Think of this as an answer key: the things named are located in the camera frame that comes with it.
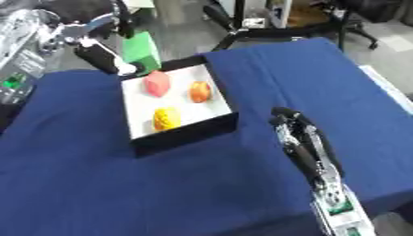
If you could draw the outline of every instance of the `equipment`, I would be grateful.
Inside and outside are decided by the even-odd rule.
[[[89,37],[92,31],[111,23],[122,36],[134,36],[122,1],[111,3],[113,13],[87,24],[64,24],[57,14],[44,9],[19,9],[6,18],[0,28],[0,134],[27,101],[37,80],[59,60],[66,45],[74,46],[77,56],[108,74],[128,76],[145,70],[142,65],[126,63]]]
[[[313,213],[327,236],[372,236],[374,227],[355,194],[342,183],[344,172],[323,133],[301,113],[275,108],[271,120],[284,152],[313,189]]]

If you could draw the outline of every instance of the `toy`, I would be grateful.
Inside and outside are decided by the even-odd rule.
[[[181,115],[173,107],[159,108],[153,115],[153,127],[156,131],[170,130],[181,126]]]
[[[209,100],[212,96],[211,87],[203,81],[196,81],[189,89],[189,96],[195,103],[201,103]]]
[[[147,92],[158,98],[165,95],[171,87],[170,77],[158,70],[145,77],[144,84]]]

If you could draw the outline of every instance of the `chair wheel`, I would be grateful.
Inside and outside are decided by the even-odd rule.
[[[372,45],[370,45],[369,49],[375,50],[375,49],[377,49],[378,47],[379,47],[379,43],[377,43],[377,41],[376,41],[376,42],[372,43]]]

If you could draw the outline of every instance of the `table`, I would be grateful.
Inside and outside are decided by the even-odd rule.
[[[41,80],[0,139],[0,234],[318,235],[310,188],[267,123],[273,106],[324,130],[371,216],[412,199],[411,115],[329,41],[206,57],[239,106],[238,131],[143,159],[117,78]]]

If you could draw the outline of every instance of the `orange ball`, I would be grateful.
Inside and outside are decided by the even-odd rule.
[[[195,103],[201,103],[209,100],[212,96],[211,87],[203,81],[196,81],[189,89],[189,96]]]

